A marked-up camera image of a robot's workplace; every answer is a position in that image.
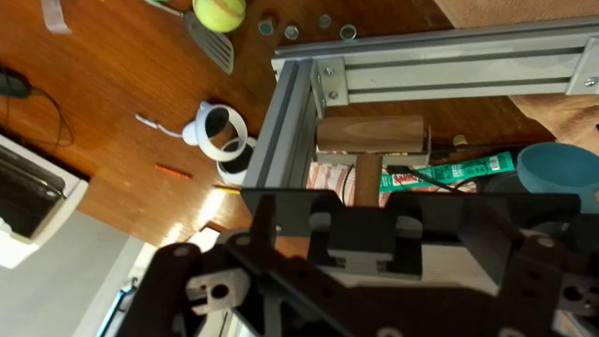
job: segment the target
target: wooden floor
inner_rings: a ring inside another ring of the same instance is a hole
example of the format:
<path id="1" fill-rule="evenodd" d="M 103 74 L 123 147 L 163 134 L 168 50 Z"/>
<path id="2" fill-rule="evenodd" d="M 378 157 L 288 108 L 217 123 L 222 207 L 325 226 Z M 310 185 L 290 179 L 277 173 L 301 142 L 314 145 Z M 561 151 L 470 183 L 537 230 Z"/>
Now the wooden floor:
<path id="1" fill-rule="evenodd" d="M 9 127 L 48 149 L 52 157 L 91 177 L 80 209 L 151 243 L 185 237 L 207 218 L 245 226 L 249 213 L 234 194 L 211 190 L 219 183 L 213 162 L 178 138 L 134 119 L 144 114 L 179 130 L 200 100 L 236 106 L 258 134 L 275 85 L 269 57 L 284 44 L 282 27 L 294 22 L 303 41 L 337 39 L 344 22 L 359 35 L 445 29 L 451 24 L 430 0 L 412 1 L 267 1 L 251 0 L 239 29 L 230 33 L 236 71 L 224 74 L 191 41 L 181 18 L 142 0 L 63 1 L 71 35 L 52 35 L 39 1 L 0 1 L 0 63 L 24 72 L 61 104 L 75 144 L 50 151 L 56 114 L 41 97 L 0 100 L 2 129 Z M 275 12 L 273 37 L 260 37 L 256 22 Z M 333 16 L 331 29 L 318 16 Z M 434 142 L 462 132 L 471 144 L 535 142 L 550 134 L 524 117 L 507 97 L 361 104 L 340 114 L 423 114 Z M 163 162 L 193 173 L 191 179 L 155 170 Z"/>

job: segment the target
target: yellow ball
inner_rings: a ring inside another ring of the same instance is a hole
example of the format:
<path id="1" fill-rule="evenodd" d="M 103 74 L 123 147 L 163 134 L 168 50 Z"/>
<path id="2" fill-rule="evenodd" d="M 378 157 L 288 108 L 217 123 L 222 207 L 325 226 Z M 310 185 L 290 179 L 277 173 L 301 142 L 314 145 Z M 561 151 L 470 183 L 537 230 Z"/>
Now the yellow ball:
<path id="1" fill-rule="evenodd" d="M 193 11 L 211 31 L 232 31 L 245 16 L 245 0 L 193 0 Z"/>

